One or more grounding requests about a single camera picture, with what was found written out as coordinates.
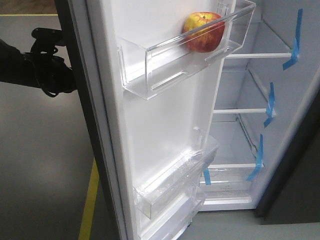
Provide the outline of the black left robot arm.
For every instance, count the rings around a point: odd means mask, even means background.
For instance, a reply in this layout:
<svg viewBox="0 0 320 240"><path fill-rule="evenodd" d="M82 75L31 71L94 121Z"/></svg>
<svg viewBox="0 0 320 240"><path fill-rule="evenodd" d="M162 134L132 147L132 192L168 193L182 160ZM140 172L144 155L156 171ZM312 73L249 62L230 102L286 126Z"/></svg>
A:
<svg viewBox="0 0 320 240"><path fill-rule="evenodd" d="M0 41L0 81L41 89L51 98L77 90L73 71L56 55L20 52Z"/></svg>

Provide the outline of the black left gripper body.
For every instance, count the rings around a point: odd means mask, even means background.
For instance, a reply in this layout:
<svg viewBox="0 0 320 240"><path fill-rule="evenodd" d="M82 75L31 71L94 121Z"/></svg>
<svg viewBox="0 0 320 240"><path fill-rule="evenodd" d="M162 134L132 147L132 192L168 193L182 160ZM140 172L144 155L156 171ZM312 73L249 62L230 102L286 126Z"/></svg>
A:
<svg viewBox="0 0 320 240"><path fill-rule="evenodd" d="M37 86L49 97L60 93L72 93L75 90L73 71L65 64L65 60L48 53L26 52L23 60L34 75Z"/></svg>

